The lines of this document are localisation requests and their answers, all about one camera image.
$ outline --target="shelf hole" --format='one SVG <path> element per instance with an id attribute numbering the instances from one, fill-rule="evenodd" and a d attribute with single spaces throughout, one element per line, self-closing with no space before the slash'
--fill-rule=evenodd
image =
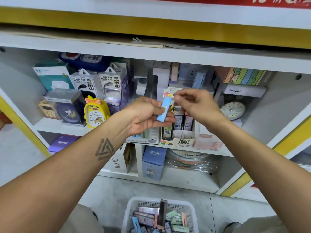
<path id="1" fill-rule="evenodd" d="M 299 80 L 299 79 L 301 79 L 301 77 L 302 77 L 302 75 L 301 75 L 301 74 L 298 74 L 298 75 L 295 77 L 295 79 L 296 79 L 296 80 Z"/>

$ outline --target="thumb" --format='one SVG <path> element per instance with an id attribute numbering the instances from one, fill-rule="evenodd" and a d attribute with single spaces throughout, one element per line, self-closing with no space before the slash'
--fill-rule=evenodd
<path id="1" fill-rule="evenodd" d="M 153 106 L 153 114 L 155 115 L 159 115 L 165 112 L 165 108 L 164 107 L 157 107 L 157 106 Z"/>
<path id="2" fill-rule="evenodd" d="M 181 97 L 180 95 L 174 96 L 175 101 L 185 110 L 189 110 L 191 107 L 191 103 L 187 101 L 185 98 Z"/>

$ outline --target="yellow stripe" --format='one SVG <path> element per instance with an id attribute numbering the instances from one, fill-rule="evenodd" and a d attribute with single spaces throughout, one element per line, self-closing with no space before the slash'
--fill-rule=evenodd
<path id="1" fill-rule="evenodd" d="M 17 126 L 28 139 L 43 153 L 47 158 L 51 155 L 47 151 L 45 145 L 38 137 L 29 129 L 22 119 L 14 112 L 14 110 L 0 96 L 0 110 Z"/>
<path id="2" fill-rule="evenodd" d="M 273 149 L 279 154 L 285 156 L 293 149 L 301 145 L 305 140 L 311 137 L 311 116 L 307 117 L 300 125 L 298 125 L 291 133 L 282 139 Z M 245 172 L 238 180 L 229 186 L 222 196 L 231 196 L 247 183 L 251 181 L 251 177 Z"/>
<path id="3" fill-rule="evenodd" d="M 311 49 L 311 30 L 0 7 L 1 23 Z"/>

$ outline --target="tile floor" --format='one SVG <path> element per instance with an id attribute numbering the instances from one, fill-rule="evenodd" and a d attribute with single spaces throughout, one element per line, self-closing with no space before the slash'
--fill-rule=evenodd
<path id="1" fill-rule="evenodd" d="M 0 186 L 44 159 L 44 155 L 14 125 L 6 125 L 0 131 Z M 192 203 L 200 232 L 222 233 L 230 222 L 243 223 L 250 217 L 275 215 L 270 205 L 261 202 L 103 176 L 93 180 L 80 204 L 97 213 L 106 233 L 116 233 L 120 232 L 127 202 L 133 196 Z"/>

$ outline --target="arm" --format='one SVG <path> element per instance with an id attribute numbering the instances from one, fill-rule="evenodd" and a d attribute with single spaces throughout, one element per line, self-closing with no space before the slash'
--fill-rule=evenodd
<path id="1" fill-rule="evenodd" d="M 85 136 L 0 188 L 1 232 L 59 232 L 115 151 L 131 135 L 175 122 L 161 102 L 141 97 Z"/>
<path id="2" fill-rule="evenodd" d="M 291 232 L 308 232 L 311 174 L 228 120 L 207 91 L 178 91 L 175 103 L 231 151 Z"/>

